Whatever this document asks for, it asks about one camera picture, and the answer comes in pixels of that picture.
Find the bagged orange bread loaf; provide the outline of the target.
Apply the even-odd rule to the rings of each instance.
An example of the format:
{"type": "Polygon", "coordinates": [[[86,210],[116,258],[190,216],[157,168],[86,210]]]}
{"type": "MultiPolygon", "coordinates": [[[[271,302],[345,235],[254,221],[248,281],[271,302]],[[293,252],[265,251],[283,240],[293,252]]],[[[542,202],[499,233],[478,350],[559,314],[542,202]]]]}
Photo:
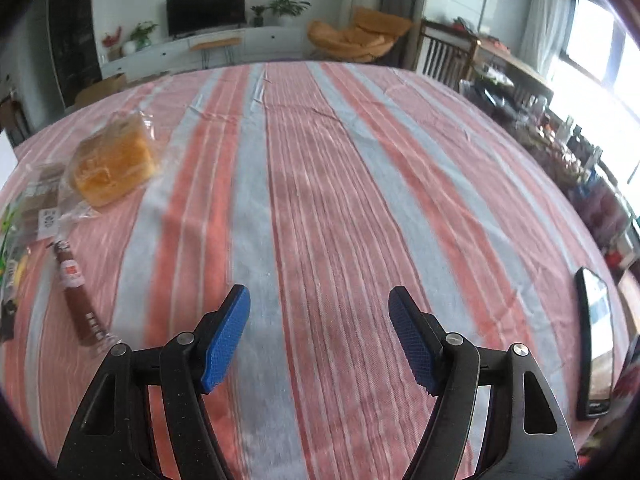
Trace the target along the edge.
{"type": "Polygon", "coordinates": [[[167,143],[143,110],[117,113],[79,142],[64,164],[58,206],[64,220],[94,218],[157,178],[167,164],[167,143]]]}

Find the orange lounge chair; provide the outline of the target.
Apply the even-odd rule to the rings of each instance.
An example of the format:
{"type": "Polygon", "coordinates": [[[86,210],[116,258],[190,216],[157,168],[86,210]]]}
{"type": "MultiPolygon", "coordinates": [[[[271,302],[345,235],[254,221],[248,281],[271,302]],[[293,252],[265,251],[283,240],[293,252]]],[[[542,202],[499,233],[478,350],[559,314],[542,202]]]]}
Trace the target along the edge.
{"type": "Polygon", "coordinates": [[[411,29],[408,18],[356,6],[352,22],[336,29],[322,21],[307,28],[310,43],[323,55],[340,62],[370,63],[386,55],[411,29]]]}

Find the black smartphone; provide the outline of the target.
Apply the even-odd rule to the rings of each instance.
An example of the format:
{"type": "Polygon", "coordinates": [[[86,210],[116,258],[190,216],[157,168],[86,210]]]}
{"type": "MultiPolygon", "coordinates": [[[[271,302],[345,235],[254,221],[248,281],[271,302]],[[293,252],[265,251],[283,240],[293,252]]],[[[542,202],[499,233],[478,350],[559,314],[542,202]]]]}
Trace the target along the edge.
{"type": "Polygon", "coordinates": [[[614,330],[608,286],[582,266],[575,274],[578,295],[580,370],[576,416],[579,420],[604,416],[611,407],[614,387],[614,330]]]}

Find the bagged brown hawthorn strips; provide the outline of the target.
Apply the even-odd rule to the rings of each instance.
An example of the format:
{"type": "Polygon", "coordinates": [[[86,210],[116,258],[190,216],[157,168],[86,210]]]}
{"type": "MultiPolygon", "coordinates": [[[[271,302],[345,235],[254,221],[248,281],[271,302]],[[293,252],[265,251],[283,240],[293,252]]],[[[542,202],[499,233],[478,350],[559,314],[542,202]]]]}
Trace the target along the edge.
{"type": "Polygon", "coordinates": [[[70,222],[75,192],[62,162],[37,166],[17,205],[16,242],[53,240],[70,222]]]}

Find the black television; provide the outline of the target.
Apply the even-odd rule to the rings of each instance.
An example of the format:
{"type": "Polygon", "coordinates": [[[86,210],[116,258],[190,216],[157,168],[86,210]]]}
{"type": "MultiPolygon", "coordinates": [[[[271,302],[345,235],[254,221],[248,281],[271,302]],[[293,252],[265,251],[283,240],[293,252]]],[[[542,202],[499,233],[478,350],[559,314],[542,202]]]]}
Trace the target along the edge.
{"type": "Polygon", "coordinates": [[[246,23],[245,0],[166,0],[168,35],[246,23]]]}

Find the red striped tablecloth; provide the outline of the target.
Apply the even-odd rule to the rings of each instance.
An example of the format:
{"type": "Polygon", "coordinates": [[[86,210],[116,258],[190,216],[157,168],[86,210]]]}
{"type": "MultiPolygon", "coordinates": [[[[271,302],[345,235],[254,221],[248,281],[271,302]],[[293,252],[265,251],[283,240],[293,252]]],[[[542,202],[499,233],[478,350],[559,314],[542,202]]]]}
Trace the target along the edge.
{"type": "Polygon", "coordinates": [[[167,162],[78,222],[70,247],[96,312],[134,348],[248,288],[239,348],[205,399],[236,478],[402,476],[434,401],[388,316],[397,285],[474,344],[527,344],[585,443],[574,275],[608,267],[544,170],[457,93],[319,62],[165,77],[23,143],[2,200],[130,110],[152,117],[167,162]]]}

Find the black cabinet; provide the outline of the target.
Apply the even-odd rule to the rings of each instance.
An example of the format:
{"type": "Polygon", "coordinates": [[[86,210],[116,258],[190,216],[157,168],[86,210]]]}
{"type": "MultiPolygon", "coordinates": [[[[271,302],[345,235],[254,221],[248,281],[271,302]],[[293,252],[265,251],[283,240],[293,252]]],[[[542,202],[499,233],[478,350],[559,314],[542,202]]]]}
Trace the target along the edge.
{"type": "Polygon", "coordinates": [[[78,93],[102,79],[91,0],[48,0],[50,49],[65,108],[78,93]]]}

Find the small wooden side table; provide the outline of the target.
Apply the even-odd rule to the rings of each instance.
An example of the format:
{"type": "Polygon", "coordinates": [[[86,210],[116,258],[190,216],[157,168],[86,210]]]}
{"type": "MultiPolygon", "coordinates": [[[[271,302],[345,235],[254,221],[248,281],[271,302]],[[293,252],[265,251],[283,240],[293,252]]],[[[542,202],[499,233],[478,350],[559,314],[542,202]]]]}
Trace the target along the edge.
{"type": "Polygon", "coordinates": [[[210,54],[215,50],[222,51],[226,65],[235,65],[235,50],[241,44],[242,39],[240,37],[229,37],[191,44],[189,50],[191,52],[198,52],[201,55],[202,69],[207,70],[209,68],[210,54]]]}

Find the white tv cabinet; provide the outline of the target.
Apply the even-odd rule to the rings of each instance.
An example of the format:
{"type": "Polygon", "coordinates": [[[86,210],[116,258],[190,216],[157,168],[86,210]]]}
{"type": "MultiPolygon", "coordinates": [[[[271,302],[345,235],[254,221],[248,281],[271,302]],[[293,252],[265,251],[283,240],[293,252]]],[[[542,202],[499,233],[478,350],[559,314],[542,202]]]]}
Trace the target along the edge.
{"type": "Polygon", "coordinates": [[[159,74],[259,63],[301,60],[308,44],[296,26],[247,27],[209,32],[152,44],[101,66],[103,78],[124,74],[135,81],[159,74]]]}

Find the white vase with plant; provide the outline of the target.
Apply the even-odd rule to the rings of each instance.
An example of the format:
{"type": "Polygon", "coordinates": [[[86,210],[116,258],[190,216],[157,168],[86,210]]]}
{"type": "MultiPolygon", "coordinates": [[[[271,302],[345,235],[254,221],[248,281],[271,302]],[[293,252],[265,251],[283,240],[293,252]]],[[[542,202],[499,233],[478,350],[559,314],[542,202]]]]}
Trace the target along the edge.
{"type": "Polygon", "coordinates": [[[122,55],[128,56],[139,52],[152,44],[151,35],[157,29],[158,24],[153,21],[144,21],[136,25],[129,39],[122,45],[122,55]]]}

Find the cardboard box on floor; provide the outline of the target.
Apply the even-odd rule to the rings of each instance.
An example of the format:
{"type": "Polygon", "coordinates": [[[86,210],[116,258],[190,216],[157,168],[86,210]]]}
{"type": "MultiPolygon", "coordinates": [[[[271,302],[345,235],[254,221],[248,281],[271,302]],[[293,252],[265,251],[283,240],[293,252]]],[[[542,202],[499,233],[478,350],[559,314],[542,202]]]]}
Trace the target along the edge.
{"type": "Polygon", "coordinates": [[[99,102],[102,99],[121,92],[127,85],[127,77],[125,74],[116,74],[107,77],[90,87],[81,90],[75,99],[75,107],[80,110],[83,107],[99,102]]]}

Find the dark wooden chair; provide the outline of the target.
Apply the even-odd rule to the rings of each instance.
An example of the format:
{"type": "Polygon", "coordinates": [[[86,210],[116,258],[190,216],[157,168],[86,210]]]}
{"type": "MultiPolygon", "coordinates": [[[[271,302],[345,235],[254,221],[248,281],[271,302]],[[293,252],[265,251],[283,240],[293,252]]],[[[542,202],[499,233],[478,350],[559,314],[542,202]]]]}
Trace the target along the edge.
{"type": "Polygon", "coordinates": [[[479,47],[480,38],[466,30],[424,18],[413,70],[458,91],[460,81],[471,77],[479,47]]]}

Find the green potted plant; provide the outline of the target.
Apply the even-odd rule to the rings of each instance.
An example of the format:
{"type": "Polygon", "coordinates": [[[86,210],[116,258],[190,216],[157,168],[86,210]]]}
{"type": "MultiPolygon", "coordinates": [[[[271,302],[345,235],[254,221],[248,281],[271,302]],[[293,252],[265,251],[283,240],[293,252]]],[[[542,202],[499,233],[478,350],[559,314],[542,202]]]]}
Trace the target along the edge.
{"type": "Polygon", "coordinates": [[[310,7],[307,0],[268,0],[269,11],[282,27],[291,26],[294,18],[299,18],[310,7]]]}

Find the brown snickers bar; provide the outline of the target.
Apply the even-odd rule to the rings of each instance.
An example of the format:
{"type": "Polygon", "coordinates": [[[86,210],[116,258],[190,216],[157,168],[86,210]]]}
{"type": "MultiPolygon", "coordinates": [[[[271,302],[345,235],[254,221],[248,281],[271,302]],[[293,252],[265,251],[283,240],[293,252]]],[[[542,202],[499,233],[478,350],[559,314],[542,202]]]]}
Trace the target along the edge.
{"type": "Polygon", "coordinates": [[[63,297],[81,347],[96,356],[110,350],[119,340],[108,330],[94,310],[81,266],[67,240],[56,240],[52,249],[58,265],[63,297]]]}

